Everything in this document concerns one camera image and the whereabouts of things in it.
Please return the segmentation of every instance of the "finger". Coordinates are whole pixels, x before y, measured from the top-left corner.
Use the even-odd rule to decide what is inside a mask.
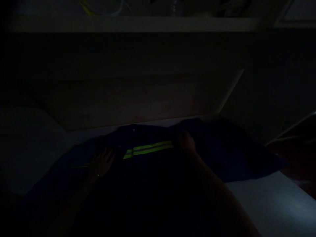
[[[96,155],[94,155],[94,157],[92,158],[91,163],[95,162],[95,160],[96,160]]]
[[[115,154],[114,154],[111,158],[108,159],[107,163],[108,163],[109,165],[112,165],[114,159],[115,159]]]
[[[109,153],[106,154],[106,156],[105,156],[105,158],[104,158],[106,161],[109,160],[109,157],[110,157],[112,151],[113,151],[113,149],[111,149],[111,150],[109,151]]]
[[[184,130],[185,137],[189,137],[190,133],[187,130]]]
[[[106,154],[107,148],[104,149],[104,151],[102,153],[100,153],[100,158],[104,158],[105,154]]]

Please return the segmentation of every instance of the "person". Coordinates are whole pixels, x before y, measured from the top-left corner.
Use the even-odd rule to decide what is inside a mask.
[[[194,139],[190,134],[184,131],[184,134],[178,136],[178,142],[190,163],[196,184],[205,195],[207,200],[205,209],[212,210],[205,218],[216,217],[222,236],[260,236],[233,193],[198,155]],[[68,200],[49,227],[45,229],[46,236],[67,236],[69,234],[88,194],[97,181],[109,171],[114,159],[113,151],[107,149],[98,156],[94,156],[85,182]]]

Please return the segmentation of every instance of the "yellow reflective tape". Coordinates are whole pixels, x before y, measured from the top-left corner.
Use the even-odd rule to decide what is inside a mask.
[[[134,152],[134,155],[147,154],[147,153],[151,153],[151,152],[155,152],[155,151],[159,151],[159,150],[164,150],[167,148],[173,148],[173,145],[166,145],[166,146],[160,146],[160,147],[156,147],[156,148],[149,149],[149,150],[137,151],[137,152]]]
[[[159,145],[172,145],[172,142],[171,141],[167,141],[167,142],[155,143],[155,144],[152,144],[152,145],[138,146],[138,147],[134,147],[134,151],[135,150],[145,149],[145,148],[150,148],[150,147],[155,147],[155,146],[159,146]]]
[[[133,157],[133,149],[131,150],[127,150],[125,153],[125,156],[123,157],[123,160],[128,159],[128,158],[132,158]]]
[[[86,0],[82,0],[84,2],[84,4],[88,7],[91,7],[90,4],[86,1]],[[88,15],[95,15],[94,12],[90,11],[84,4],[81,3],[81,1],[79,1],[80,5],[82,6],[83,10],[85,10],[85,12]]]
[[[132,157],[133,157],[133,154],[125,155],[125,156],[123,157],[123,160],[128,159],[128,158],[132,158]]]

